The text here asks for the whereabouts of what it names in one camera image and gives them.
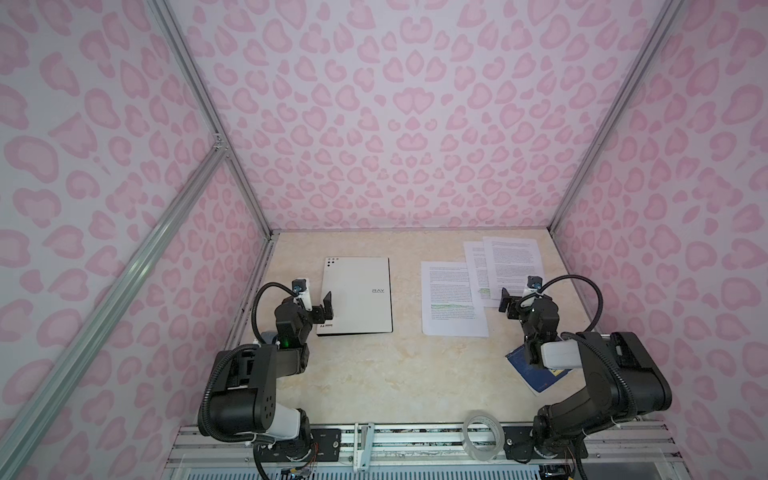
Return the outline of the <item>white folder with black inside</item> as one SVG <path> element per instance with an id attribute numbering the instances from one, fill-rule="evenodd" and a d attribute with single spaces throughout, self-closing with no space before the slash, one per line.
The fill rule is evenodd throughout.
<path id="1" fill-rule="evenodd" d="M 327 257 L 321 294 L 331 293 L 333 318 L 318 336 L 384 334 L 394 330 L 387 257 Z"/>

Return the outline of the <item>printed paper sheet green highlight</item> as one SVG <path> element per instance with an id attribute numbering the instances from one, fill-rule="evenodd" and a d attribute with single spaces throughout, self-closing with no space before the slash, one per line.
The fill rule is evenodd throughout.
<path id="1" fill-rule="evenodd" d="M 484 308 L 474 299 L 465 263 L 422 262 L 421 288 L 422 332 L 425 335 L 488 337 Z"/>

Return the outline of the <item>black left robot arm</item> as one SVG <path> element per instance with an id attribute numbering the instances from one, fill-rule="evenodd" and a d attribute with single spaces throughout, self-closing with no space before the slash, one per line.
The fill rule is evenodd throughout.
<path id="1" fill-rule="evenodd" d="M 200 433 L 223 443 L 249 443 L 302 461 L 319 452 L 307 413 L 277 400 L 277 380 L 305 372 L 312 328 L 334 316 L 332 294 L 306 308 L 290 296 L 275 309 L 272 344 L 243 344 L 217 354 L 198 411 Z"/>

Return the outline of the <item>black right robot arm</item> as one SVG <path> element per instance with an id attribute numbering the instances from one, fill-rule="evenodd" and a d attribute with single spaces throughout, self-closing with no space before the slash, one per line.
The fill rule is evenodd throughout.
<path id="1" fill-rule="evenodd" d="M 503 290 L 499 310 L 521 326 L 523 344 L 507 358 L 532 390 L 541 393 L 574 370 L 585 381 L 566 399 L 541 407 L 528 432 L 509 434 L 507 459 L 563 456 L 580 465 L 589 435 L 671 406 L 669 383 L 636 334 L 561 332 L 558 305 L 532 290 L 522 297 Z"/>

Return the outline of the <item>right printed paper sheet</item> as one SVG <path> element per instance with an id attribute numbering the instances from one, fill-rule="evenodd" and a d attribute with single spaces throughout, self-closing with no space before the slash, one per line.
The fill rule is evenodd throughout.
<path id="1" fill-rule="evenodd" d="M 501 299 L 503 288 L 511 295 L 520 296 L 529 276 L 544 278 L 541 254 L 535 240 L 484 237 L 483 245 L 493 300 Z"/>

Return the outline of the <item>middle printed paper sheet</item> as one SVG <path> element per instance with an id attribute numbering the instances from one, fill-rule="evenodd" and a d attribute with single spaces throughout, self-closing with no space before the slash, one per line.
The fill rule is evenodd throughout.
<path id="1" fill-rule="evenodd" d="M 499 301 L 491 295 L 485 247 L 482 241 L 463 244 L 473 300 L 484 308 L 497 309 Z"/>

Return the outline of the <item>blue booklet with yellow label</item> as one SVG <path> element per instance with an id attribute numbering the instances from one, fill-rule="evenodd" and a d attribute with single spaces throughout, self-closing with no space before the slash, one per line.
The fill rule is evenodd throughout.
<path id="1" fill-rule="evenodd" d="M 534 395 L 543 393 L 570 373 L 569 370 L 541 369 L 530 365 L 525 359 L 523 346 L 508 353 L 506 359 Z"/>

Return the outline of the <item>clear tape roll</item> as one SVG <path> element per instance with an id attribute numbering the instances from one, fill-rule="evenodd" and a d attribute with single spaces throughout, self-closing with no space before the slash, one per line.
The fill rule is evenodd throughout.
<path id="1" fill-rule="evenodd" d="M 491 461 L 504 449 L 503 427 L 493 415 L 480 410 L 471 411 L 461 426 L 461 444 L 472 460 Z"/>

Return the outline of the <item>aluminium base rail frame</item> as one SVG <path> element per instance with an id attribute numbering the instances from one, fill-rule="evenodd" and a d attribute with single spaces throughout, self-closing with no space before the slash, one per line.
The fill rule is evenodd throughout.
<path id="1" fill-rule="evenodd" d="M 472 460 L 461 444 L 461 424 L 319 425 L 319 452 L 291 463 L 276 453 L 254 459 L 252 447 L 223 444 L 194 427 L 177 435 L 162 473 L 165 479 L 688 479 L 681 448 L 665 424 L 626 423 L 588 436 L 580 465 L 571 457 L 518 463 L 505 456 L 506 440 L 523 423 L 506 423 L 503 451 Z"/>

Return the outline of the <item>diagonal aluminium frame bar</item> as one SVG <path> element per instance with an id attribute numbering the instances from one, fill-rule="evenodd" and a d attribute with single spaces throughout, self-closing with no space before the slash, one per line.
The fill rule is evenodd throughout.
<path id="1" fill-rule="evenodd" d="M 226 154 L 224 147 L 211 149 L 157 220 L 121 275 L 102 296 L 85 325 L 20 410 L 1 441 L 3 479 L 17 478 L 26 466 L 117 322 L 127 312 L 207 184 L 215 176 Z"/>

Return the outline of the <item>left back aluminium corner post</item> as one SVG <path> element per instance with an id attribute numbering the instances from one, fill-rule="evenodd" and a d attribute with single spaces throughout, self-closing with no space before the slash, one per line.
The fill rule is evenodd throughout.
<path id="1" fill-rule="evenodd" d="M 234 175 L 236 185 L 245 198 L 246 206 L 256 220 L 262 236 L 270 239 L 273 231 L 268 225 L 265 214 L 246 175 L 246 171 L 231 143 L 230 136 L 223 125 L 210 90 L 195 62 L 191 47 L 185 38 L 183 29 L 178 23 L 171 3 L 166 0 L 149 0 L 147 1 L 147 6 L 162 31 L 162 35 L 168 42 L 171 54 L 179 65 L 181 73 L 189 85 L 191 95 L 206 120 L 209 130 L 216 139 L 216 144 L 223 150 L 224 159 Z"/>

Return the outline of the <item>aluminium corner post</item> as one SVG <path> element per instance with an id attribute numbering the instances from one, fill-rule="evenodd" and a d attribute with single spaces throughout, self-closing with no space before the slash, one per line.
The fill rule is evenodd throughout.
<path id="1" fill-rule="evenodd" d="M 171 54 L 179 65 L 181 73 L 189 85 L 191 95 L 206 120 L 209 130 L 216 139 L 216 144 L 223 150 L 224 159 L 234 175 L 236 185 L 245 198 L 246 206 L 256 220 L 262 236 L 270 239 L 273 231 L 268 225 L 265 214 L 246 175 L 246 171 L 231 143 L 230 136 L 223 125 L 210 90 L 195 62 L 191 47 L 185 38 L 183 29 L 178 23 L 171 3 L 166 0 L 149 0 L 147 1 L 147 6 L 162 31 L 162 35 L 168 42 Z"/>
<path id="2" fill-rule="evenodd" d="M 686 5 L 687 1 L 683 0 L 667 0 L 662 4 L 658 16 L 654 20 L 641 48 L 638 50 L 638 53 L 631 63 L 625 78 L 622 80 L 620 88 L 610 104 L 610 108 L 607 110 L 604 119 L 600 122 L 593 141 L 587 148 L 583 159 L 578 165 L 578 168 L 565 191 L 560 205 L 555 211 L 552 221 L 547 227 L 551 237 L 554 237 L 564 225 L 566 215 L 576 202 L 579 191 L 587 182 L 587 177 L 591 170 L 597 164 L 607 145 L 610 135 L 619 125 L 623 115 L 629 108 L 633 97 L 641 86 L 644 77 L 652 67 L 656 58 L 660 55 L 669 36 L 676 28 L 676 23 L 685 11 Z"/>

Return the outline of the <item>right back aluminium corner post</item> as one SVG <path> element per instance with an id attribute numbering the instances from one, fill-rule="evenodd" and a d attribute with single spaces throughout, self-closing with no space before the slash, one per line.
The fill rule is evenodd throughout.
<path id="1" fill-rule="evenodd" d="M 641 86 L 644 77 L 652 67 L 656 58 L 660 55 L 669 36 L 676 28 L 676 23 L 685 11 L 686 5 L 687 1 L 683 0 L 667 0 L 662 4 L 658 16 L 654 20 L 641 48 L 638 50 L 638 53 L 631 63 L 625 78 L 622 80 L 620 88 L 610 104 L 610 108 L 607 110 L 604 119 L 600 122 L 593 141 L 587 148 L 583 159 L 578 165 L 578 168 L 565 191 L 560 205 L 555 211 L 552 221 L 547 227 L 551 237 L 554 237 L 564 225 L 566 215 L 576 202 L 579 191 L 587 182 L 587 177 L 591 170 L 597 164 L 607 145 L 610 135 L 619 125 L 623 115 L 629 108 L 633 97 Z"/>

